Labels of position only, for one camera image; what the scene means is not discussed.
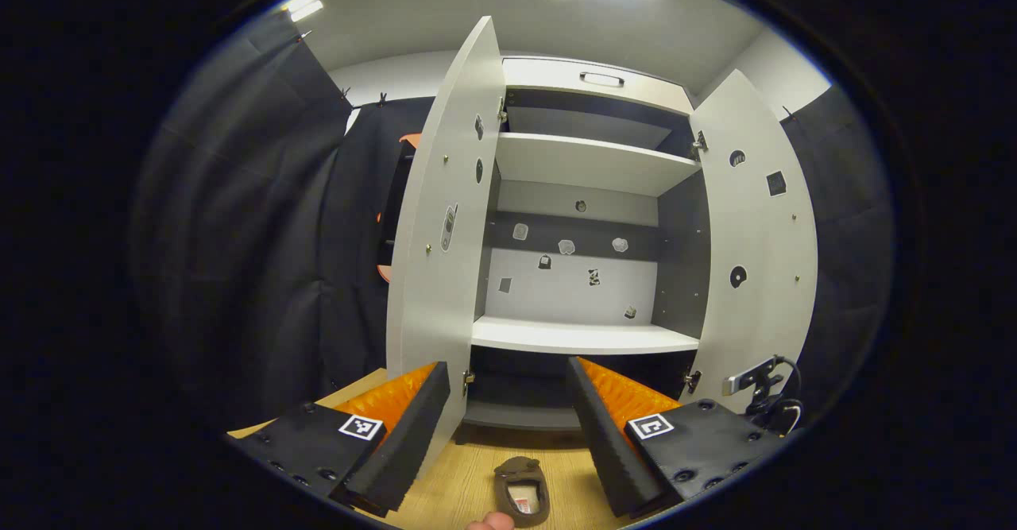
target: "ceiling light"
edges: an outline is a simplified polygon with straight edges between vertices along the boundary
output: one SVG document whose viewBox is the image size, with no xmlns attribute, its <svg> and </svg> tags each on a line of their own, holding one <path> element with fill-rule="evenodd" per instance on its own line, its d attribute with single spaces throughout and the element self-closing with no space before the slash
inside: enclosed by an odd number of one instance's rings
<svg viewBox="0 0 1017 530">
<path fill-rule="evenodd" d="M 297 11 L 291 12 L 290 19 L 291 20 L 304 19 L 305 16 L 311 15 L 311 13 L 318 11 L 320 8 L 323 8 L 323 5 L 319 0 L 312 1 L 310 2 L 310 4 L 307 4 L 305 6 L 302 6 L 302 8 L 300 9 L 297 9 Z"/>
<path fill-rule="evenodd" d="M 297 9 L 303 8 L 303 6 L 310 4 L 310 2 L 315 0 L 290 0 L 283 5 L 283 9 L 289 9 L 291 12 L 297 11 Z"/>
</svg>

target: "finger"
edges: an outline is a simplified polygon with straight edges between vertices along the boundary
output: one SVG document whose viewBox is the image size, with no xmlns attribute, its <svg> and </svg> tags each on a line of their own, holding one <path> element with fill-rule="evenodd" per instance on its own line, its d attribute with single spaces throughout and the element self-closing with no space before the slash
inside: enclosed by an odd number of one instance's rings
<svg viewBox="0 0 1017 530">
<path fill-rule="evenodd" d="M 512 516 L 503 512 L 487 513 L 484 522 L 490 525 L 493 530 L 516 530 L 516 522 L 513 521 Z"/>
</svg>

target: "cabinet door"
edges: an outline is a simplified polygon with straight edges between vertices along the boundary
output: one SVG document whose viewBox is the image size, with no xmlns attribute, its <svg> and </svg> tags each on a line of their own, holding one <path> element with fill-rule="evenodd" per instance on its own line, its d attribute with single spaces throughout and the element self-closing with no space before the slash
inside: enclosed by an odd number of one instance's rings
<svg viewBox="0 0 1017 530">
<path fill-rule="evenodd" d="M 400 211 L 388 287 L 388 376 L 445 361 L 452 388 L 420 474 L 466 411 L 463 373 L 504 89 L 494 25 L 483 16 L 434 98 Z"/>
<path fill-rule="evenodd" d="M 709 148 L 700 156 L 710 290 L 693 364 L 702 377 L 681 400 L 710 398 L 740 413 L 752 390 L 722 397 L 724 377 L 774 354 L 796 360 L 801 353 L 816 299 L 816 221 L 791 142 L 741 71 L 727 76 L 690 124 Z M 738 267 L 743 274 L 734 273 Z M 790 368 L 778 372 L 787 377 Z"/>
</svg>

